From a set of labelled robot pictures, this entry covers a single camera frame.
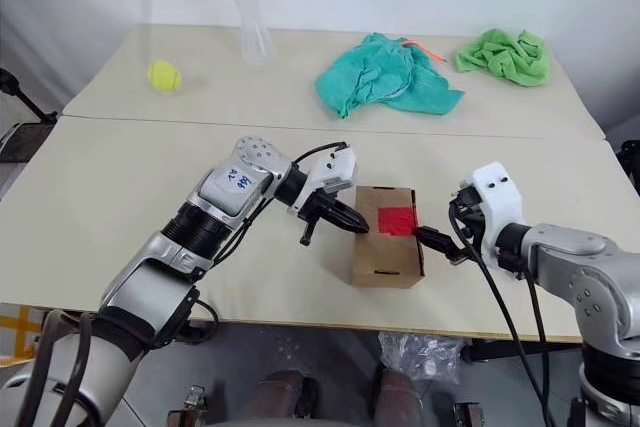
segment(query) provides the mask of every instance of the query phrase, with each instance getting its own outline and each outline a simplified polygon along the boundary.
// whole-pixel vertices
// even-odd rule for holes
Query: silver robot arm
[[[53,345],[39,394],[34,385],[42,373],[32,376],[34,363],[4,385],[2,425],[106,423],[140,360],[150,350],[194,334],[188,317],[199,302],[195,282],[224,260],[223,242],[234,232],[246,231],[258,209],[274,198],[289,206],[307,222],[301,239],[305,245],[321,218],[344,230],[367,232],[364,218],[336,199],[339,190],[353,185],[355,175],[355,154],[346,144],[324,154],[307,175],[270,143],[240,139],[231,156],[203,178],[178,214],[149,238],[107,288],[91,321],[86,368],[68,416],[56,412],[77,369],[78,333]]]
[[[526,225],[520,194],[499,163],[474,171],[461,187],[455,216],[485,263],[529,269],[538,285],[574,307],[586,417],[593,425],[640,426],[640,254],[598,234]]]

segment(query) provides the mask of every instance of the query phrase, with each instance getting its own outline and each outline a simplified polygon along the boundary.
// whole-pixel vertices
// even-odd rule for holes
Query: green towel
[[[460,72],[487,69],[525,87],[544,85],[551,80],[551,56],[544,41],[526,30],[518,39],[493,29],[456,54]]]
[[[372,102],[411,112],[451,111],[464,92],[449,90],[427,55],[419,47],[403,46],[404,40],[366,36],[318,77],[318,95],[341,118]]]

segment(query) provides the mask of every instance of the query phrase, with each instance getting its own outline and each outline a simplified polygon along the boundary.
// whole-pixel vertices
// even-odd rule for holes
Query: yellow tennis ball
[[[147,78],[158,92],[175,92],[182,86],[182,74],[166,60],[156,60],[149,66]]]

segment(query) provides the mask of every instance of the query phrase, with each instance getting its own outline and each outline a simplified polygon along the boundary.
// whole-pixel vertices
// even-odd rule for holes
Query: table
[[[523,195],[529,222],[598,232],[640,250],[640,199],[604,141],[63,117],[0,202],[0,299],[95,310],[147,237],[249,134],[291,156],[348,140],[358,155],[360,184],[416,188],[420,221],[445,232],[451,232],[449,194],[473,169],[498,159]],[[353,189],[344,194],[352,203]],[[302,221],[273,203],[237,253],[199,284],[204,299],[230,321],[508,338],[474,264],[452,267],[425,250],[426,278],[414,288],[357,289],[348,283],[353,234],[320,222],[312,245],[303,247],[302,230]],[[537,338],[525,283],[502,272],[496,280],[523,338]],[[579,341],[572,309],[539,295],[550,339]]]
[[[451,113],[435,116],[370,105],[341,120],[321,103],[314,82],[363,36],[274,30],[279,59],[256,68],[240,57],[239,29],[138,27],[64,113],[313,130],[604,139],[557,61],[551,83],[543,87],[524,88],[485,72],[460,74],[451,60],[471,40],[464,37],[417,37],[450,59],[437,63],[437,69],[453,88],[467,93]],[[146,82],[149,60],[178,65],[185,92],[154,91]]]

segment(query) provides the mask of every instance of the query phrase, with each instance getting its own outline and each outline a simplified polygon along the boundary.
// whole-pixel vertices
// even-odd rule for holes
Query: cardboard box
[[[369,233],[356,235],[351,283],[356,287],[407,289],[424,277],[415,192],[394,187],[356,188],[356,210]]]

